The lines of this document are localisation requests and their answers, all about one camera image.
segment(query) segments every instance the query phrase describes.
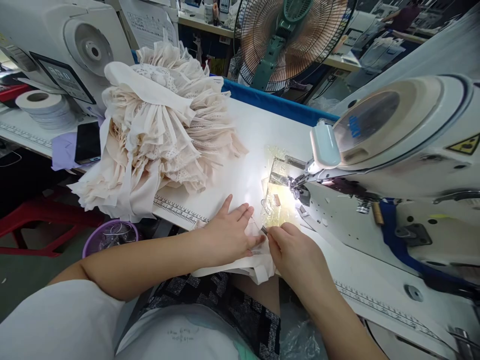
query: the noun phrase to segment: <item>pile of fabric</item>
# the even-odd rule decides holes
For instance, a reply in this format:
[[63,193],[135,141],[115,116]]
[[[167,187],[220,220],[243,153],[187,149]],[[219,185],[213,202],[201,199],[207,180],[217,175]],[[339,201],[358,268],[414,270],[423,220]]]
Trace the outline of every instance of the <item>pile of fabric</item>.
[[132,222],[153,218],[162,187],[199,193],[229,156],[248,152],[227,115],[221,76],[209,76],[181,43],[137,55],[140,64],[105,67],[112,86],[102,93],[101,159],[69,186],[86,210]]

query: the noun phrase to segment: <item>sleeve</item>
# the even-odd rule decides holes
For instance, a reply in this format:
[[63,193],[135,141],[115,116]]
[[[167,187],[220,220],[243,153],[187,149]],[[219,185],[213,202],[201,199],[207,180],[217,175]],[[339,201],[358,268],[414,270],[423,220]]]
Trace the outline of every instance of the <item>sleeve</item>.
[[113,359],[124,303],[88,280],[44,287],[0,324],[0,359]]

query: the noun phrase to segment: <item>white shirt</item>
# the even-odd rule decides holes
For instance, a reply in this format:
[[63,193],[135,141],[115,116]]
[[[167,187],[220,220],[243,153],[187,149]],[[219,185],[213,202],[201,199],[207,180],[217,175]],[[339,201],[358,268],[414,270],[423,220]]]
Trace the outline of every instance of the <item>white shirt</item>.
[[256,359],[235,329],[198,304],[148,311],[115,354],[123,305],[88,280],[44,287],[0,324],[0,359]]

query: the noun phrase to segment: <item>warning label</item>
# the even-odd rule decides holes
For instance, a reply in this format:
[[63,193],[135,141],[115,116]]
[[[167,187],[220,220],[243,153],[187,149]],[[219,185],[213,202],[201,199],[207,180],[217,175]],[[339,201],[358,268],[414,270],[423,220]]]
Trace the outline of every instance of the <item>warning label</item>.
[[480,143],[480,133],[478,133],[477,135],[471,136],[469,138],[466,138],[465,140],[462,140],[460,142],[454,143],[453,145],[450,145],[445,149],[454,151],[456,153],[462,153],[465,155],[473,155],[475,150],[477,150],[479,143]]

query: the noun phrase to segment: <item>black patterned skirt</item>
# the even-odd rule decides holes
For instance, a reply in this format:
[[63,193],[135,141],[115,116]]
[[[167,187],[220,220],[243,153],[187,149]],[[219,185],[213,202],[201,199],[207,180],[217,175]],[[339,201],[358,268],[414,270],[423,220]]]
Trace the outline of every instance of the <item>black patterned skirt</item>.
[[169,305],[201,304],[209,307],[243,337],[261,360],[278,360],[280,317],[230,283],[230,275],[183,275],[164,281],[142,310]]

